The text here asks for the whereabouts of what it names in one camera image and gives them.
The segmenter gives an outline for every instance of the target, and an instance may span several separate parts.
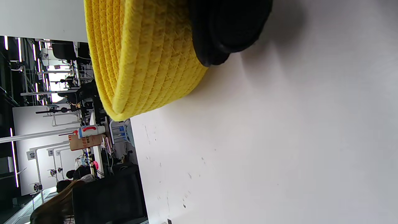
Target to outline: table surface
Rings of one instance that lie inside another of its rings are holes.
[[[274,4],[253,47],[131,118],[151,224],[398,223],[398,2]]]

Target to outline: rope basket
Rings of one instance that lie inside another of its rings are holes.
[[[196,58],[186,0],[85,0],[99,96],[115,121],[189,94],[207,68]]]

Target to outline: long brown hair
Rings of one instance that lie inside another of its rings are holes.
[[[72,190],[84,184],[84,181],[73,181],[59,194],[35,209],[30,215],[30,223],[63,224],[64,220],[72,218]]]

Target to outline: ceiling light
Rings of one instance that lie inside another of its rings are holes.
[[[13,134],[12,134],[12,128],[10,128],[10,135],[11,135],[11,137],[13,136]],[[13,161],[14,161],[15,182],[17,183],[17,187],[19,187],[20,184],[18,183],[17,162],[16,162],[16,160],[15,160],[14,141],[11,141],[11,147],[12,147],[12,159],[13,159]]]
[[[22,62],[22,53],[21,53],[21,38],[18,37],[18,50],[20,53],[20,62]]]
[[[4,47],[8,50],[8,37],[4,36]]]
[[[39,88],[37,87],[37,83],[36,83],[36,92],[39,92]]]
[[[35,44],[32,44],[33,47],[33,58],[36,60],[36,46]]]
[[[37,59],[37,67],[39,68],[39,72],[41,72],[40,59]]]

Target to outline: cardboard box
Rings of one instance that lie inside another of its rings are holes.
[[[79,139],[76,135],[69,135],[70,150],[85,149],[102,143],[102,135],[88,136]]]

